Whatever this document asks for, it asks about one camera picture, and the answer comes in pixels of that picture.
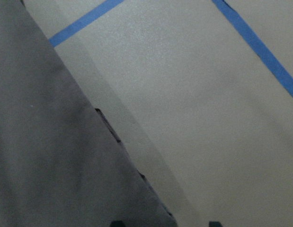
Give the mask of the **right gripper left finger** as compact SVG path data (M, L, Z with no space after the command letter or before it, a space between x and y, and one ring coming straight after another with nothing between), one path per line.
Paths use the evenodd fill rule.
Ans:
M112 221L110 227L125 227L125 223L121 220Z

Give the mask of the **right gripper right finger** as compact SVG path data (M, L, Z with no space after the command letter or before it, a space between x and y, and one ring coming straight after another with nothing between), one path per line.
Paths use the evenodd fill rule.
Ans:
M208 227L222 227L222 224L219 221L209 221Z

